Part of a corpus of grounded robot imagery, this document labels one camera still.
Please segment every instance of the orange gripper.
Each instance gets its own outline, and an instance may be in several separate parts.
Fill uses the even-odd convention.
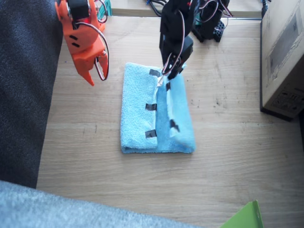
[[[100,31],[105,29],[105,24],[100,23],[97,19],[94,0],[88,0],[88,4],[89,17],[81,20],[73,20],[67,0],[60,0],[59,3],[56,1],[55,8],[58,19],[62,23],[63,34],[76,70],[88,83],[94,86],[89,70],[93,68],[97,58],[103,69],[104,77],[106,77],[108,56],[100,35],[94,29],[84,25],[76,25],[77,22],[85,22],[95,26]]]

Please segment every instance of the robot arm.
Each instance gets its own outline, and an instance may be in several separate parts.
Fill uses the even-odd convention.
[[[199,10],[200,0],[169,0],[161,13],[160,50],[163,75],[173,79],[182,71],[192,53],[193,40],[189,33]]]
[[[89,70],[95,65],[101,80],[106,80],[109,58],[105,45],[107,49],[108,45],[102,31],[107,17],[105,20],[97,18],[94,0],[57,0],[55,8],[78,74],[94,86]],[[98,62],[103,69],[103,75],[98,68]]]

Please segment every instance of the blue towel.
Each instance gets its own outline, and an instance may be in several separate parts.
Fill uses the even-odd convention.
[[[192,153],[195,139],[184,79],[161,70],[127,63],[123,82],[121,148],[123,153]]]

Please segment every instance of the wooden surface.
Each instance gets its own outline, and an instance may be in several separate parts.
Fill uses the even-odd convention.
[[[109,18],[110,75],[101,82],[93,70],[94,87],[63,42],[37,188],[208,228],[258,200],[265,227],[300,227],[299,121],[259,111],[259,21],[231,21],[219,44],[194,39],[183,71],[192,155],[121,153],[124,65],[161,66],[159,26],[157,18]]]
[[[112,13],[115,16],[156,17],[151,6],[146,2],[146,0],[111,0]],[[261,18],[262,6],[261,0],[230,0],[228,8],[237,18]]]

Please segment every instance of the tape strip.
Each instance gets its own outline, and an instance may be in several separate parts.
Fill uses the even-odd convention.
[[[150,70],[149,74],[153,75],[153,76],[157,76],[157,77],[159,77],[161,75],[157,70],[153,70],[153,69]]]
[[[157,137],[157,135],[156,135],[156,130],[152,130],[152,131],[145,132],[145,134],[146,134],[146,139],[148,139],[148,138],[153,138],[153,137]]]
[[[168,83],[166,84],[166,91],[168,91],[169,89],[171,89],[170,82],[168,82]]]
[[[179,126],[176,125],[174,120],[170,120],[170,128],[175,128],[178,132],[180,132]]]
[[[156,111],[157,104],[146,104],[146,110],[148,111]]]

